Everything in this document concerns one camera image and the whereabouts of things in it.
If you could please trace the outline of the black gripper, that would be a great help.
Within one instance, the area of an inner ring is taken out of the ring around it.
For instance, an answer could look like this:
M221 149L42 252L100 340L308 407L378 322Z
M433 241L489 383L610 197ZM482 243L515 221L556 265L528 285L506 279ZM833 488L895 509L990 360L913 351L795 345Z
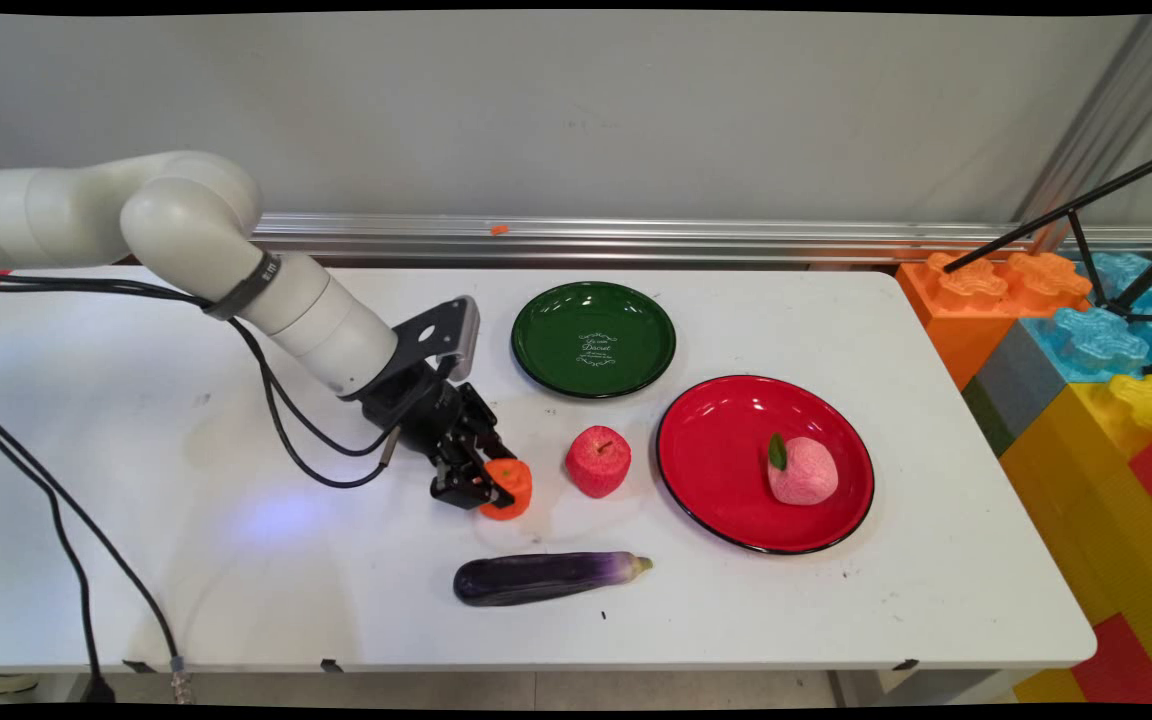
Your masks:
M414 364L361 391L362 414L376 427L397 429L397 444L434 462L430 497L473 510L497 500L483 471L492 460L516 460L495 427L497 416L472 384L448 382L429 364Z

